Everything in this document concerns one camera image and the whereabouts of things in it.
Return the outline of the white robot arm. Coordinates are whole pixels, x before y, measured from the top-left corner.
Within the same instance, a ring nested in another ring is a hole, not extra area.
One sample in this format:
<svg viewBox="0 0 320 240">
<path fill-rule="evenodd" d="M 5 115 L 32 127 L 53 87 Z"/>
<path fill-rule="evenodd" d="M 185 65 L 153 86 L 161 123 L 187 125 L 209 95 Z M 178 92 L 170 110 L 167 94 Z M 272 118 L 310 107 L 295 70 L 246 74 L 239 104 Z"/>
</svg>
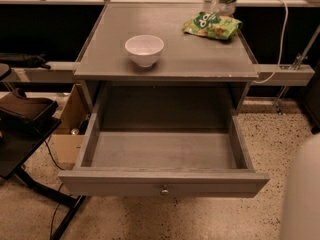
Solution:
<svg viewBox="0 0 320 240">
<path fill-rule="evenodd" d="M 279 240 L 319 239 L 320 134 L 316 134 L 305 140 L 295 153 L 286 181 Z"/>
</svg>

